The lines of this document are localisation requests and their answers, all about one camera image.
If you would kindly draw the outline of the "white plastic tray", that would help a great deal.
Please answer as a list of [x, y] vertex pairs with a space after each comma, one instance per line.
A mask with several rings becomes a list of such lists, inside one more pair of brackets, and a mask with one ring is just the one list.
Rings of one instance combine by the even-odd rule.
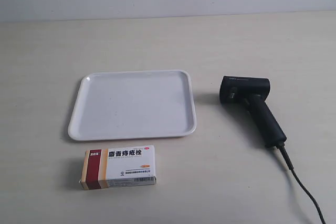
[[197, 125], [184, 70], [91, 73], [73, 107], [68, 135], [79, 142], [184, 137]]

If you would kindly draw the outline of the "white red medicine box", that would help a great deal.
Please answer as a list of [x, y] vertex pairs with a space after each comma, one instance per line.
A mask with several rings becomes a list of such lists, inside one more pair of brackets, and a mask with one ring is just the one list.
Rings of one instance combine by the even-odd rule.
[[87, 150], [80, 183], [85, 190], [155, 185], [153, 145]]

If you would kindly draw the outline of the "black handheld barcode scanner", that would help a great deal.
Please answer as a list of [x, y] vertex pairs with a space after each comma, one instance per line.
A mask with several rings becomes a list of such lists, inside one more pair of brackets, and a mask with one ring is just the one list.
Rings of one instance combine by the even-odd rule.
[[283, 149], [287, 137], [266, 104], [270, 89], [267, 78], [223, 76], [219, 99], [222, 104], [241, 104], [256, 124], [265, 146]]

